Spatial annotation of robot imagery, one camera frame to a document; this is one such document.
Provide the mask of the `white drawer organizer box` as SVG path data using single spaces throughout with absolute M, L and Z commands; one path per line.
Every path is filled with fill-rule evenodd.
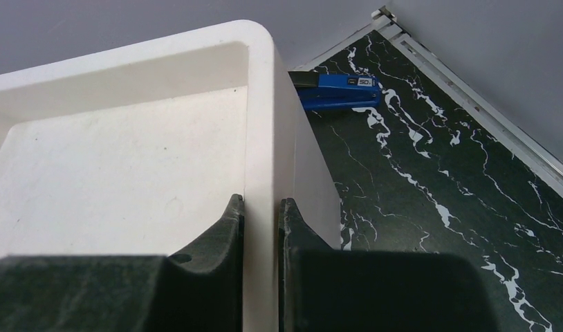
M 248 20 L 0 75 L 0 258 L 176 252 L 246 207 L 243 328 L 275 331 L 277 220 L 340 247 L 340 199 L 270 33 Z

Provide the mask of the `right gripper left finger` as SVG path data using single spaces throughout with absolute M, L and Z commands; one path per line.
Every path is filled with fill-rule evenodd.
M 177 252 L 0 259 L 0 331 L 240 331 L 243 198 Z

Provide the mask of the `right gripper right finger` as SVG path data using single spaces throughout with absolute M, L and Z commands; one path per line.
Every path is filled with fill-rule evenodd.
M 497 331 L 483 283 L 455 255 L 343 251 L 292 198 L 278 223 L 280 331 Z

